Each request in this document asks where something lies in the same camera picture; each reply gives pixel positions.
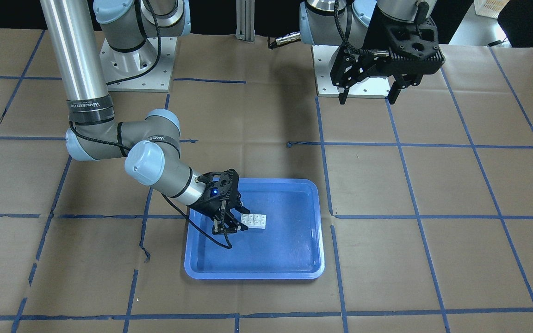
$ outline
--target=light blue joint cap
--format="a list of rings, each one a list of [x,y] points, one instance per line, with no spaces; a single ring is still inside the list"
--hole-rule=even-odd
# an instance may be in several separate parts
[[[353,13],[366,28],[370,27],[374,9],[376,9],[376,0],[355,0],[353,2]]]
[[[188,6],[188,0],[184,0],[184,30],[181,36],[186,36],[191,33],[191,9]]]
[[[300,33],[302,34],[302,42],[304,44],[314,44],[314,38],[311,35],[310,22],[308,21],[305,2],[300,4]]]
[[[94,0],[93,12],[100,25],[107,25],[120,19],[133,5],[135,0]]]
[[[171,121],[178,128],[178,134],[182,134],[182,132],[180,132],[180,120],[178,120],[178,117],[170,110],[166,110],[165,108],[157,108],[148,113],[145,119],[150,118],[150,116],[159,116]]]
[[[165,157],[161,148],[151,141],[140,141],[129,151],[124,161],[124,170],[139,183],[151,186],[163,173]]]
[[[96,160],[83,150],[80,141],[78,141],[71,129],[67,129],[65,132],[65,146],[74,160]]]

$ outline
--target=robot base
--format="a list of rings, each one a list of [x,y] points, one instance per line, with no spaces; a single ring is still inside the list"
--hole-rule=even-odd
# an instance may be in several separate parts
[[[338,97],[339,95],[338,89],[330,81],[330,70],[336,49],[338,46],[314,45],[311,47],[316,87],[320,97]],[[390,84],[387,78],[368,78],[351,87],[349,98],[384,99],[389,92]]]
[[[157,38],[148,38],[151,44],[156,48]],[[100,51],[100,60],[102,61],[102,72],[106,82],[119,80],[125,76],[118,73],[112,61],[110,60],[110,46],[104,40],[102,50]],[[172,69],[174,68],[174,58],[176,57],[176,38],[161,38],[161,57],[157,66],[150,72],[140,78],[119,82],[108,86],[109,91],[147,91],[151,93],[168,93],[172,82]]]

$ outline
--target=white lego brick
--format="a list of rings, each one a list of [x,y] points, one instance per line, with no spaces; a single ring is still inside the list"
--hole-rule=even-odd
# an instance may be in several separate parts
[[[250,229],[265,229],[267,227],[267,216],[264,214],[242,214],[241,222]]]

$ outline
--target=blue plastic bin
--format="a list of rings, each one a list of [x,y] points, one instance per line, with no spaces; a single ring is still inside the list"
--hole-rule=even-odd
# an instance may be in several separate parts
[[[200,280],[314,279],[324,272],[320,202],[306,179],[240,179],[244,206],[266,214],[265,229],[229,235],[224,249],[188,226],[184,269]],[[213,221],[191,210],[191,220],[211,234]],[[222,235],[214,236],[224,243]]]

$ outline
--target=robotic arm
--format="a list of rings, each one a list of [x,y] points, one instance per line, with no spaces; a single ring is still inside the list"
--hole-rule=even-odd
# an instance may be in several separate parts
[[[201,175],[182,162],[180,123],[175,114],[156,109],[140,122],[117,123],[114,120],[114,105],[102,74],[87,2],[41,0],[41,5],[68,98],[69,129],[65,138],[69,154],[75,160],[126,157],[127,174],[161,192],[166,199],[174,198],[211,217],[215,222],[213,234],[227,237],[237,230],[248,229],[230,212],[236,209],[249,213],[237,190],[239,175],[233,169]],[[129,11],[131,9],[127,8],[121,18],[129,19]],[[118,30],[118,25],[108,26],[113,23],[102,25],[102,28],[105,31]],[[138,29],[131,36],[127,32],[123,36],[118,32],[112,32],[110,36],[112,34],[116,35],[116,41],[131,40],[131,44],[137,45],[148,43]]]
[[[424,74],[444,64],[437,27],[431,19],[436,0],[306,0],[300,5],[300,32],[277,38],[269,48],[302,41],[339,46],[330,80],[344,104],[349,89],[370,77],[394,77],[388,100],[419,85]]]

